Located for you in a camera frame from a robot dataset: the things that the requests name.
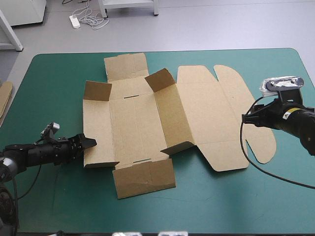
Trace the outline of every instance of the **cardboard panel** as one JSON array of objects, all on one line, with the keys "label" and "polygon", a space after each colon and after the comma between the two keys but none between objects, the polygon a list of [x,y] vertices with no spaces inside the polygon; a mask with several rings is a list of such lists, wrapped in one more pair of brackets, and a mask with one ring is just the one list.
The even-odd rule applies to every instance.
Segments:
[{"label": "cardboard panel", "polygon": [[113,175],[119,199],[176,186],[173,164],[169,158],[115,170]]},{"label": "cardboard panel", "polygon": [[217,82],[204,65],[184,65],[178,67],[177,84]]},{"label": "cardboard panel", "polygon": [[84,97],[85,100],[109,101],[112,85],[95,81],[86,81]]},{"label": "cardboard panel", "polygon": [[84,134],[97,145],[84,152],[84,167],[115,166],[109,102],[83,100]]},{"label": "cardboard panel", "polygon": [[12,92],[13,84],[11,82],[4,82],[0,87],[0,117],[2,117],[5,107],[8,103]]},{"label": "cardboard panel", "polygon": [[109,82],[149,75],[144,53],[105,58],[104,62]]},{"label": "cardboard panel", "polygon": [[239,140],[200,144],[198,147],[215,171],[243,169],[249,165]]},{"label": "cardboard panel", "polygon": [[166,142],[154,94],[110,101],[116,169],[142,161],[166,159]]},{"label": "cardboard panel", "polygon": [[[255,99],[237,71],[224,65],[216,65],[214,70],[240,125],[242,114],[247,112]],[[244,125],[244,135],[260,163],[267,163],[275,155],[277,143],[271,129],[246,124]]]},{"label": "cardboard panel", "polygon": [[246,168],[248,162],[239,144],[239,124],[215,77],[204,66],[180,66],[177,81],[195,144],[212,168]]},{"label": "cardboard panel", "polygon": [[153,92],[157,92],[161,89],[175,84],[171,73],[169,73],[169,71],[165,68],[150,76],[147,76],[146,81],[150,85]]},{"label": "cardboard panel", "polygon": [[125,80],[112,81],[110,100],[152,93],[143,76]]},{"label": "cardboard panel", "polygon": [[195,144],[239,139],[239,125],[218,82],[178,84]]},{"label": "cardboard panel", "polygon": [[155,97],[167,147],[194,143],[176,85],[155,92]]}]

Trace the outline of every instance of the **wire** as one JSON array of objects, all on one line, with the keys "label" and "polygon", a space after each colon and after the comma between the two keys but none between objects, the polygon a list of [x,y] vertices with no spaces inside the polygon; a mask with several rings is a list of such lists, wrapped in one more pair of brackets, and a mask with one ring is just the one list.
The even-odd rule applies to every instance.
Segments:
[{"label": "wire", "polygon": [[19,225],[19,206],[18,206],[18,189],[16,186],[16,181],[15,178],[12,178],[12,182],[13,182],[13,187],[14,187],[14,204],[15,204],[15,229],[14,229],[14,236],[16,236],[17,231],[18,231],[18,225]]},{"label": "wire", "polygon": [[62,4],[67,4],[67,3],[69,3],[69,2],[72,2],[72,0],[69,0],[69,1],[66,1],[66,2],[64,2],[65,0],[63,0],[62,1]]},{"label": "wire", "polygon": [[36,183],[36,180],[38,179],[38,176],[39,176],[39,173],[40,173],[40,169],[41,169],[41,165],[39,166],[38,168],[38,172],[36,174],[36,177],[33,181],[33,183],[31,184],[30,188],[28,189],[28,191],[26,191],[25,194],[23,194],[22,196],[18,197],[18,200],[22,199],[23,197],[25,197],[26,195],[28,195],[28,193],[31,191],[31,189],[34,187],[35,183]]},{"label": "wire", "polygon": [[77,17],[80,23],[87,24],[91,26],[92,29],[94,30],[98,30],[109,23],[109,19],[105,20],[102,17],[98,17],[100,13],[97,13],[95,16],[91,16],[92,12],[93,12],[92,9],[90,9],[90,0],[87,0],[86,6],[80,9],[76,9],[72,13],[72,16]]},{"label": "wire", "polygon": [[[252,108],[254,107],[254,105],[260,101],[263,97],[260,97],[258,98],[256,101],[254,101],[254,103],[252,104],[251,108],[246,112],[245,114],[245,117],[250,113],[250,111],[252,110]],[[250,158],[247,156],[246,152],[245,152],[245,149],[244,149],[244,146],[243,146],[243,125],[244,125],[244,119],[242,119],[242,123],[241,123],[241,129],[240,129],[240,143],[241,143],[241,148],[242,148],[242,151],[243,151],[243,154],[244,156],[246,157],[246,159],[248,160],[249,163],[251,163],[256,169],[258,169],[259,171],[271,176],[271,177],[274,177],[274,178],[277,178],[277,179],[280,179],[282,181],[285,181],[285,182],[288,182],[288,183],[292,183],[292,184],[295,184],[295,185],[299,185],[299,186],[302,186],[302,187],[305,187],[305,188],[311,188],[311,189],[315,189],[315,186],[312,186],[312,185],[308,185],[308,184],[304,184],[304,183],[299,183],[299,182],[295,182],[295,181],[292,181],[292,180],[289,180],[289,179],[286,179],[286,178],[283,178],[281,176],[278,176],[278,175],[275,175],[273,173],[270,173],[268,171],[265,171],[263,170],[262,168],[260,168],[258,165],[256,165],[255,163],[252,162],[252,160],[250,160]]]}]

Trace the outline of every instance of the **white cabinet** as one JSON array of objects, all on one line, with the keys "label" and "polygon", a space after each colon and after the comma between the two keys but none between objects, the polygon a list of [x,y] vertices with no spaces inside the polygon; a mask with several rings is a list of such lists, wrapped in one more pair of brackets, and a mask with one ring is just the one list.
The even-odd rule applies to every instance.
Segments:
[{"label": "white cabinet", "polygon": [[46,0],[0,0],[0,9],[11,26],[43,21]]}]

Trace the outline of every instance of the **yellow label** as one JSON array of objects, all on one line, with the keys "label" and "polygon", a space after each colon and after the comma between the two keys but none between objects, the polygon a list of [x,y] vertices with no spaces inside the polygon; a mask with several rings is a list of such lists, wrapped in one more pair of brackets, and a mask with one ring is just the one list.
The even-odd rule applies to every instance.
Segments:
[{"label": "yellow label", "polygon": [[297,107],[294,107],[294,108],[291,108],[289,110],[287,110],[287,112],[283,115],[283,119],[288,119],[288,117],[291,115],[291,113],[297,111],[297,110],[301,110],[301,108],[297,108]]}]

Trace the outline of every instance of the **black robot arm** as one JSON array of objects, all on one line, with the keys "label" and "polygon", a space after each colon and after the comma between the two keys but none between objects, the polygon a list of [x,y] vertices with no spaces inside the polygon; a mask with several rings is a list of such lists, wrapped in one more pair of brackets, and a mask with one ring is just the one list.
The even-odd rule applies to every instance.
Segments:
[{"label": "black robot arm", "polygon": [[251,112],[243,115],[243,122],[257,127],[283,130],[300,139],[310,155],[315,155],[314,108],[305,107],[300,92],[304,81],[300,77],[267,79],[260,90],[264,97],[277,95],[267,105],[255,105]]},{"label": "black robot arm", "polygon": [[59,165],[68,163],[83,155],[87,148],[96,146],[95,139],[77,134],[71,138],[58,138],[54,134],[59,130],[57,123],[50,123],[41,132],[41,139],[34,144],[8,145],[0,153],[0,235],[15,235],[17,229],[17,195],[11,194],[2,184],[30,166],[48,163]]}]

